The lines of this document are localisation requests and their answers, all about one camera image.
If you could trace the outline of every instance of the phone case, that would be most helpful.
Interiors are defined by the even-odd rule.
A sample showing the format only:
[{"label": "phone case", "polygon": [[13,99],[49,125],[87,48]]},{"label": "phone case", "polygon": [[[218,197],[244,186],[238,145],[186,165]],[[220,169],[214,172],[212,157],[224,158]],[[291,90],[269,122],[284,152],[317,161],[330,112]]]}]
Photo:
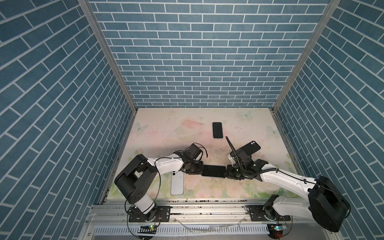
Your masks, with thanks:
[{"label": "phone case", "polygon": [[182,171],[172,172],[170,181],[170,194],[182,195],[184,193],[184,173]]}]

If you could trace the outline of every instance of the brick wallpaper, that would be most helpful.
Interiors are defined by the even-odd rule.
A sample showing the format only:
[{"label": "brick wallpaper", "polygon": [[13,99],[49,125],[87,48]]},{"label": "brick wallpaper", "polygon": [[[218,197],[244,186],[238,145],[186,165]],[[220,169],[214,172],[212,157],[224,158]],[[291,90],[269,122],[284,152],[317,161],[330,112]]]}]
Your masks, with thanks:
[{"label": "brick wallpaper", "polygon": [[306,174],[350,201],[345,239],[384,239],[383,12],[342,0],[278,110]]},{"label": "brick wallpaper", "polygon": [[0,1],[0,239],[73,239],[131,110],[76,0]]},{"label": "brick wallpaper", "polygon": [[138,107],[272,107],[328,0],[91,0]]}]

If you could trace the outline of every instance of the table surface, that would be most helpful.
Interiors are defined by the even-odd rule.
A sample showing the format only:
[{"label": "table surface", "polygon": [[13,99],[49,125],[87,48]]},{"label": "table surface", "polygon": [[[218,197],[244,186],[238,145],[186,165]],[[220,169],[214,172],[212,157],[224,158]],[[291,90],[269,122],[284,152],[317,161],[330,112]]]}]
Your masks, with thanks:
[{"label": "table surface", "polygon": [[[212,137],[212,122],[222,122],[223,139]],[[169,156],[197,142],[207,149],[204,164],[230,164],[228,136],[238,149],[256,141],[261,149],[252,159],[263,159],[278,168],[296,173],[291,157],[280,137],[268,108],[139,108],[124,147],[116,173],[120,173],[138,154],[147,158]],[[258,180],[231,180],[184,174],[184,194],[170,194],[171,173],[161,175],[158,199],[267,199],[271,194],[297,197],[277,185]],[[154,198],[159,188],[157,176],[148,193]],[[112,184],[108,200],[125,199]]]}]

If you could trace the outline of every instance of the cable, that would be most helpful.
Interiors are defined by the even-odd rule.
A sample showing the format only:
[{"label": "cable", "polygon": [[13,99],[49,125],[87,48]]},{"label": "cable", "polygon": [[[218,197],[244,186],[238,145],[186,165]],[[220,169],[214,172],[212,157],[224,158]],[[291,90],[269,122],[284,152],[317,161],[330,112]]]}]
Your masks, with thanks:
[{"label": "cable", "polygon": [[337,192],[332,191],[331,189],[329,189],[329,188],[327,188],[327,187],[324,187],[324,186],[322,186],[322,185],[320,185],[320,184],[318,184],[318,183],[315,183],[315,182],[309,182],[309,181],[307,181],[306,179],[303,180],[303,179],[300,179],[300,178],[291,176],[291,175],[289,175],[288,173],[282,172],[282,171],[280,171],[280,170],[279,170],[279,172],[281,172],[281,173],[283,173],[283,174],[285,174],[285,175],[287,175],[287,176],[290,176],[290,177],[292,177],[292,178],[294,178],[294,179],[303,181],[304,183],[314,184],[314,185],[317,185],[317,186],[319,186],[319,187],[322,187],[322,188],[324,188],[324,189],[326,189],[326,190],[328,190],[328,191],[333,192],[333,193],[336,194],[337,196],[341,197],[341,201],[344,202],[345,205],[347,205],[347,207],[348,207],[348,213],[346,214],[346,216],[345,216],[344,218],[347,218],[347,217],[350,215],[350,213],[351,213],[351,205],[349,204],[349,202],[348,202],[342,195],[340,195],[340,194],[338,194]]},{"label": "cable", "polygon": [[208,152],[207,152],[207,150],[205,149],[205,147],[203,146],[203,145],[201,145],[200,143],[197,143],[197,142],[194,142],[194,143],[192,143],[192,144],[198,144],[198,145],[200,145],[204,150],[205,150],[205,154],[207,155],[207,158],[208,158]]},{"label": "cable", "polygon": [[180,222],[179,220],[177,219],[174,219],[175,221],[177,221],[178,223],[180,223],[183,227],[185,227],[185,229],[189,230],[189,231],[200,231],[200,232],[212,232],[212,230],[210,229],[198,229],[198,228],[189,228],[187,226],[185,226],[182,222]]},{"label": "cable", "polygon": [[157,225],[157,227],[159,227],[160,226],[160,221],[161,221],[161,216],[160,216],[160,213],[158,213],[159,214],[159,224]]},{"label": "cable", "polygon": [[237,153],[236,153],[236,150],[235,150],[235,148],[233,147],[231,141],[229,141],[229,138],[228,138],[227,136],[225,136],[225,139],[227,140],[227,142],[228,142],[228,144],[229,144],[229,147],[231,148],[233,154],[234,154],[235,157],[236,157],[237,162],[236,162],[236,161],[235,161],[235,162],[239,165],[240,173],[243,174],[243,175],[245,175],[245,176],[247,176],[247,174],[245,173],[245,170],[243,169],[243,166],[240,164],[239,157],[238,157],[238,155],[237,155]]},{"label": "cable", "polygon": [[[156,159],[155,162],[154,162],[155,167],[156,167],[156,170],[157,170],[157,172],[159,173],[159,179],[160,179],[160,181],[159,181],[159,189],[157,190],[157,194],[156,194],[155,200],[153,200],[153,204],[155,204],[155,201],[156,201],[156,199],[157,199],[157,197],[158,197],[158,195],[159,195],[159,192],[160,192],[161,175],[160,175],[159,169],[158,169],[157,166],[156,166],[156,162],[157,162],[159,159],[161,159],[161,158],[170,158],[170,159],[172,159],[171,157],[160,157],[160,158]],[[150,209],[151,207],[152,207],[152,204],[151,204],[145,211],[143,211],[143,213],[146,212],[146,211],[148,211],[148,209]]]},{"label": "cable", "polygon": [[[285,221],[285,218],[284,218],[284,217],[283,217],[283,219],[284,219],[285,225],[286,225],[287,228],[288,228],[287,222]],[[293,226],[293,217],[291,216],[291,228],[289,229],[289,231],[288,231],[286,234],[284,234],[284,235],[281,236],[280,238],[287,236],[287,235],[292,231],[292,226]]]},{"label": "cable", "polygon": [[124,209],[125,209],[125,212],[127,213],[127,228],[128,228],[128,231],[132,234],[132,236],[134,236],[135,238],[138,238],[138,239],[140,239],[140,240],[142,240],[141,238],[139,238],[139,236],[136,236],[136,235],[134,235],[132,232],[131,232],[131,230],[129,229],[129,225],[128,225],[128,215],[130,214],[130,213],[128,213],[128,211],[127,211],[127,202],[128,202],[128,200],[125,200],[125,203],[124,203]]}]

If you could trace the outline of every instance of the metal edge trim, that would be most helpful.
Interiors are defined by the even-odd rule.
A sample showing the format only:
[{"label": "metal edge trim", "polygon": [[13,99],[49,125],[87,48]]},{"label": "metal edge trim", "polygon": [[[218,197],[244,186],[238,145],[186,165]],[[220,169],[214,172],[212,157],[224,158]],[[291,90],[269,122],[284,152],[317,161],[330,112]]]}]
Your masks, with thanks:
[{"label": "metal edge trim", "polygon": [[105,55],[105,57],[109,63],[109,66],[112,69],[113,74],[116,77],[117,82],[119,83],[121,90],[124,93],[125,98],[128,101],[128,104],[132,108],[132,111],[134,113],[136,113],[137,107],[135,105],[135,102],[133,101],[133,99],[132,99],[132,97],[128,91],[127,84],[125,83],[124,78],[121,75],[121,72],[120,72],[119,67],[116,63],[116,60],[112,55],[111,49],[108,46],[107,40],[104,37],[104,34],[100,28],[100,25],[96,19],[96,16],[92,10],[92,7],[91,7],[89,1],[88,0],[78,0],[78,2],[79,2],[81,10],[83,11],[83,13],[85,15],[85,18],[87,19],[89,25],[91,26],[91,29],[92,29],[100,47],[101,47],[101,50],[103,51],[103,53],[104,53],[104,55]]},{"label": "metal edge trim", "polygon": [[[198,203],[198,202],[216,202],[216,203],[222,203],[222,202],[249,202],[249,201],[263,201],[264,203],[268,199],[255,199],[255,198],[220,198],[220,199],[215,199],[215,198],[180,198],[180,199],[157,199],[156,203],[160,204],[167,204],[167,203],[174,203],[174,202],[188,202],[188,203]],[[104,201],[104,204],[119,204],[119,203],[124,203],[125,199],[109,199]]]},{"label": "metal edge trim", "polygon": [[95,227],[96,227],[96,225],[84,224],[78,239],[79,240],[91,240],[93,238],[93,232],[95,230]]},{"label": "metal edge trim", "polygon": [[329,240],[343,240],[340,232],[330,232],[326,229],[324,231]]},{"label": "metal edge trim", "polygon": [[282,104],[285,96],[288,94],[289,89],[295,82],[297,76],[299,75],[301,69],[303,68],[305,62],[307,61],[309,55],[312,52],[312,49],[315,47],[317,41],[319,40],[321,34],[323,33],[325,27],[327,26],[329,20],[331,19],[333,13],[335,12],[337,6],[339,5],[341,0],[330,0],[327,7],[324,9],[324,12],[318,22],[316,24],[315,29],[313,30],[313,33],[308,40],[302,54],[300,55],[299,59],[296,62],[296,65],[293,67],[293,70],[290,74],[290,76],[287,79],[287,82],[285,83],[283,89],[281,90],[279,96],[277,97],[276,102],[273,104],[273,111],[276,112],[277,109],[279,109],[280,105]]},{"label": "metal edge trim", "polygon": [[128,136],[129,136],[129,134],[131,132],[131,129],[133,127],[133,122],[135,120],[135,117],[136,117],[136,113],[133,113],[131,118],[130,118],[130,120],[129,120],[130,122],[129,122],[129,125],[128,125],[127,129],[126,129],[126,132],[124,134],[123,141],[120,144],[120,148],[119,148],[118,154],[116,155],[116,159],[115,159],[115,161],[113,163],[111,171],[109,172],[109,176],[108,176],[107,182],[106,182],[106,184],[104,186],[103,193],[101,194],[101,197],[100,197],[100,200],[99,200],[99,204],[103,204],[105,198],[107,197],[109,188],[110,188],[110,186],[112,184],[112,181],[113,181],[114,174],[115,174],[115,172],[116,172],[116,170],[117,170],[117,168],[119,166],[119,162],[120,162],[122,153],[124,152],[125,145],[127,144]]},{"label": "metal edge trim", "polygon": [[273,120],[275,121],[277,129],[279,130],[281,139],[283,140],[284,145],[287,148],[288,154],[291,156],[292,163],[293,163],[297,173],[299,175],[305,176],[303,168],[301,167],[299,158],[297,157],[295,151],[293,150],[291,141],[289,140],[287,134],[285,133],[285,130],[284,130],[282,124],[280,123],[279,116],[277,116],[277,114],[275,112],[273,112],[273,111],[271,111],[271,114],[272,114]]}]

